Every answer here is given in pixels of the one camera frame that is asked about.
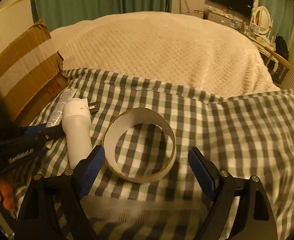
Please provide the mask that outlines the person left hand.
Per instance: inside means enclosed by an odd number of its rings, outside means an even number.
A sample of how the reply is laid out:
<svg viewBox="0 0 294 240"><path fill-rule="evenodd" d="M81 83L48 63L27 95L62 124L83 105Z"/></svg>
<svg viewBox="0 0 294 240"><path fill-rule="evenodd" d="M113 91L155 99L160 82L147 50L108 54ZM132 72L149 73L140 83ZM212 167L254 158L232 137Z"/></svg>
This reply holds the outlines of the person left hand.
<svg viewBox="0 0 294 240"><path fill-rule="evenodd" d="M0 202L8 211L14 211L16 208L14 184L8 178L0 179Z"/></svg>

